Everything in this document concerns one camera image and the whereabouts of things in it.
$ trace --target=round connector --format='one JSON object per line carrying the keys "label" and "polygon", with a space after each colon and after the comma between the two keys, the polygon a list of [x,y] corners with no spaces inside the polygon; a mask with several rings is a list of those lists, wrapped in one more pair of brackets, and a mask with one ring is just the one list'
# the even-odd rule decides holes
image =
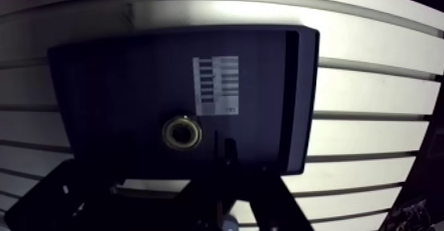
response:
{"label": "round connector", "polygon": [[188,151],[200,143],[202,129],[188,116],[176,116],[163,125],[162,136],[168,147],[178,151]]}

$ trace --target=white label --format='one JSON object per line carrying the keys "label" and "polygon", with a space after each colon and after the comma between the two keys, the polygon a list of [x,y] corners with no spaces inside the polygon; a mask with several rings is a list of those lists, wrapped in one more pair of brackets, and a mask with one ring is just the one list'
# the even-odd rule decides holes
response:
{"label": "white label", "polygon": [[239,115],[239,57],[193,58],[196,115]]}

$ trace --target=metal ring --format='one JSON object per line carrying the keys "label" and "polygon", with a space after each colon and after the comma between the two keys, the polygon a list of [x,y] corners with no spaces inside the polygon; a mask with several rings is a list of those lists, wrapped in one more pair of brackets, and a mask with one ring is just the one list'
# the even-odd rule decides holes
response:
{"label": "metal ring", "polygon": [[[187,141],[178,141],[173,133],[177,128],[186,128],[190,132],[190,138]],[[187,151],[195,148],[202,139],[202,129],[199,124],[188,116],[178,116],[166,122],[162,128],[163,141],[165,144],[179,151]]]}

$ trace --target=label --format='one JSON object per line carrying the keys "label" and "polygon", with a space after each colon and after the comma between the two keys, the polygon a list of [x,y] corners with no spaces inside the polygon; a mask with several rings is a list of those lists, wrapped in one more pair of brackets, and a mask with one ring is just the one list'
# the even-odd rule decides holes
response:
{"label": "label", "polygon": [[193,58],[197,116],[239,115],[239,57]]}

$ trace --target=slatwall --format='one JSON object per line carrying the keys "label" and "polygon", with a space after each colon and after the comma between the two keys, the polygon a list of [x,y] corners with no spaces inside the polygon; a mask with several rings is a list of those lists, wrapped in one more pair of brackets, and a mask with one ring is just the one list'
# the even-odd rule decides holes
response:
{"label": "slatwall", "polygon": [[[212,24],[320,31],[307,165],[283,180],[316,231],[377,230],[415,161],[444,70],[444,14],[409,0],[0,0],[0,216],[73,157],[48,48]],[[179,192],[187,183],[130,179],[120,190]],[[258,230],[248,203],[231,214],[242,231]]]}

